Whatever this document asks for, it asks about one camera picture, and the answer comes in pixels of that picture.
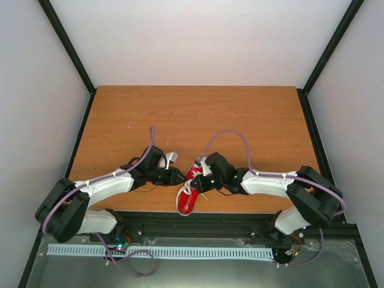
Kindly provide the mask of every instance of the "white shoelace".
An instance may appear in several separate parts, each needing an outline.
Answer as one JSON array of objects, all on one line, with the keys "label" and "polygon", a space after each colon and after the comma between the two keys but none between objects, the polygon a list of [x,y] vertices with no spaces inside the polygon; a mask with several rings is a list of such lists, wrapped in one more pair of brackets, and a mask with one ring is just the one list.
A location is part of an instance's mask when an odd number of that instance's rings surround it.
[{"label": "white shoelace", "polygon": [[[192,175],[193,175],[193,178],[195,178],[197,175],[199,174],[202,174],[201,172],[198,172],[198,171],[193,171],[192,172]],[[180,195],[181,193],[185,193],[186,195],[191,195],[192,194],[192,190],[191,190],[191,182],[192,182],[193,179],[189,179],[188,181],[186,181],[183,185],[183,187],[181,187],[181,189],[179,190],[177,196],[176,196],[176,209],[179,211],[178,209],[178,202],[179,202],[179,198],[180,198]],[[185,206],[184,206],[184,209],[187,210],[188,209],[188,205],[190,203],[190,199],[188,199],[188,201],[186,202]],[[179,212],[180,215],[183,215],[183,216],[188,216],[190,215],[191,213],[189,214],[181,214]]]}]

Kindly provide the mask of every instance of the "shoe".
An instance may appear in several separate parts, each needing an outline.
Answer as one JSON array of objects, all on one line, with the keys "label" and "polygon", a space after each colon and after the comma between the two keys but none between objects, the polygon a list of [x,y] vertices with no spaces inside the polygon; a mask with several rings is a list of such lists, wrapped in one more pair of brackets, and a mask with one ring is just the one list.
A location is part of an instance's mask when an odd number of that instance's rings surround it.
[{"label": "shoe", "polygon": [[180,215],[188,216],[192,213],[199,191],[191,187],[191,182],[197,175],[202,173],[203,169],[196,163],[188,169],[187,181],[176,196],[176,208]]}]

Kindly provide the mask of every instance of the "black cable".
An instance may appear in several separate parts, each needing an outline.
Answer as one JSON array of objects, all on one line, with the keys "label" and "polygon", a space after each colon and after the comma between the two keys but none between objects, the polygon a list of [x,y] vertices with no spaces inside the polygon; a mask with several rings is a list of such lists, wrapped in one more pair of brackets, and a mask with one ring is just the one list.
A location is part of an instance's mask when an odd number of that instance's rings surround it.
[{"label": "black cable", "polygon": [[146,193],[146,192],[151,192],[153,191],[158,185],[155,185],[155,187],[153,187],[152,189],[150,190],[147,190],[147,191],[137,191],[137,190],[134,190],[135,192],[140,192],[140,193]]},{"label": "black cable", "polygon": [[[220,181],[220,184],[224,187],[224,188],[226,188],[226,189],[228,189],[228,185],[226,185],[226,184],[224,184],[223,183],[223,179],[222,179],[222,175],[223,174],[220,174],[220,176],[219,176],[219,181]],[[221,192],[219,189],[216,189],[220,194],[222,194],[222,195],[224,195],[224,196],[232,196],[232,195],[234,195],[234,194],[225,194],[225,193],[223,193],[223,192]]]},{"label": "black cable", "polygon": [[217,191],[218,191],[220,194],[224,195],[224,196],[233,196],[233,195],[234,195],[234,194],[225,194],[225,193],[221,192],[219,189],[217,189]]},{"label": "black cable", "polygon": [[137,161],[138,159],[140,159],[139,157],[133,157],[129,162],[128,164],[132,164],[133,162]]}]

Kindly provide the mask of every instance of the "orange wooden surface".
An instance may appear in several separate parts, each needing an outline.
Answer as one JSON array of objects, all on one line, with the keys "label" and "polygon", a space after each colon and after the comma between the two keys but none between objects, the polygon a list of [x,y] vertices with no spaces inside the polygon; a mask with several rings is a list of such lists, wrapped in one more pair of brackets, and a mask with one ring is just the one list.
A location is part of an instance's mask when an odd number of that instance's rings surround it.
[{"label": "orange wooden surface", "polygon": [[[184,173],[211,137],[228,128],[237,129],[247,138],[257,170],[288,172],[302,165],[318,170],[295,87],[101,86],[70,179],[91,179],[141,156],[149,144],[151,125],[156,126],[156,145],[165,153],[176,151],[179,158],[174,166]],[[215,151],[235,167],[247,165],[244,144],[234,134],[220,136],[209,153]],[[151,187],[148,184],[138,190]],[[122,193],[93,208],[176,211],[179,188]],[[208,200],[197,198],[195,212],[275,213],[292,205],[287,199],[268,195],[226,197],[217,191],[205,195]]]}]

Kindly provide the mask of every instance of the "purple tube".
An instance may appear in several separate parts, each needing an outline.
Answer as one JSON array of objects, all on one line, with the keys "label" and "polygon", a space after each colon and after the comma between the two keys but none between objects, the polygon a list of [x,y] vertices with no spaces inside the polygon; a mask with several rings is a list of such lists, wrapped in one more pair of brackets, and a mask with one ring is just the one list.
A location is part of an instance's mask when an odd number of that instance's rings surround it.
[{"label": "purple tube", "polygon": [[[205,156],[205,154],[207,153],[209,147],[212,145],[213,141],[218,136],[220,136],[223,133],[227,133],[227,132],[235,133],[235,134],[237,134],[243,140],[244,145],[245,145],[245,150],[247,152],[248,169],[249,169],[249,171],[253,175],[256,176],[256,173],[255,173],[254,169],[252,169],[252,166],[251,166],[251,153],[250,153],[250,147],[248,145],[248,142],[247,142],[246,138],[244,137],[244,135],[242,135],[239,131],[236,131],[236,130],[233,130],[233,129],[226,129],[226,130],[223,130],[223,131],[220,131],[219,133],[217,133],[209,141],[209,143],[207,144],[207,146],[204,149],[203,153],[201,154],[201,156],[197,160],[200,161]],[[269,173],[263,173],[263,172],[259,172],[259,176],[267,177],[267,178],[278,178],[278,179],[282,179],[283,178],[281,175],[275,175],[275,174],[269,174]],[[328,189],[328,188],[326,188],[326,187],[324,187],[322,185],[319,185],[318,183],[315,183],[313,181],[310,181],[310,180],[307,180],[305,178],[302,178],[302,177],[287,175],[286,178],[294,179],[294,180],[297,180],[297,181],[301,181],[301,182],[310,184],[310,185],[312,185],[312,186],[314,186],[316,188],[319,188],[319,189],[323,190],[324,192],[327,192],[331,196],[335,197],[341,203],[341,205],[343,206],[342,210],[336,212],[335,215],[342,214],[342,213],[344,213],[347,210],[347,203],[337,193],[333,192],[332,190],[330,190],[330,189]]]},{"label": "purple tube", "polygon": [[[121,176],[125,173],[128,173],[129,171],[132,171],[133,169],[135,169],[144,159],[145,157],[148,155],[149,151],[151,150],[152,146],[154,145],[155,143],[155,136],[156,136],[156,129],[154,126],[151,126],[151,128],[149,129],[149,138],[151,139],[151,142],[147,148],[147,150],[145,151],[145,153],[143,154],[143,157],[140,158],[133,166],[131,166],[130,168],[128,168],[127,170],[124,170],[124,171],[121,171],[119,173],[116,173],[116,176]],[[107,179],[110,179],[110,178],[113,178],[115,176],[113,176],[112,174],[108,174],[108,175],[104,175],[104,176],[101,176],[101,177],[98,177],[98,178],[95,178],[93,180],[91,180],[89,182],[89,185],[92,185],[92,184],[96,184],[100,181],[103,181],[103,180],[107,180]],[[74,193],[78,192],[79,190],[83,189],[87,187],[87,184],[82,184],[76,188],[74,188],[73,190],[71,190],[67,195],[65,195],[62,199],[60,199],[60,201],[52,208],[52,210],[48,213],[48,216],[47,218],[45,219],[44,223],[43,223],[43,234],[44,235],[48,235],[48,232],[47,232],[47,225],[49,223],[49,220],[52,218],[52,215],[57,211],[57,209],[69,198],[71,197]]]},{"label": "purple tube", "polygon": [[[155,262],[155,258],[154,256],[152,255],[151,252],[149,252],[148,250],[137,250],[127,256],[125,256],[124,258],[122,259],[119,259],[116,261],[115,258],[113,258],[113,255],[111,253],[111,251],[109,250],[107,244],[105,243],[104,239],[101,237],[101,235],[99,233],[95,233],[95,235],[100,239],[100,242],[102,243],[102,245],[105,247],[106,251],[107,251],[107,254],[108,256],[110,257],[111,261],[113,262],[113,264],[119,268],[122,272],[126,273],[128,276],[130,277],[133,277],[133,278],[142,278],[142,277],[146,277],[148,276],[149,274],[151,274],[154,270],[155,270],[155,266],[156,266],[156,262]],[[132,257],[133,255],[135,254],[139,254],[139,253],[146,253],[150,256],[151,260],[152,260],[152,267],[150,268],[150,270],[144,274],[141,274],[141,275],[137,275],[137,274],[132,274],[132,273],[129,273],[128,271],[124,270],[120,265],[119,263],[120,262],[123,262],[123,261],[126,261],[128,260],[130,257]]]}]

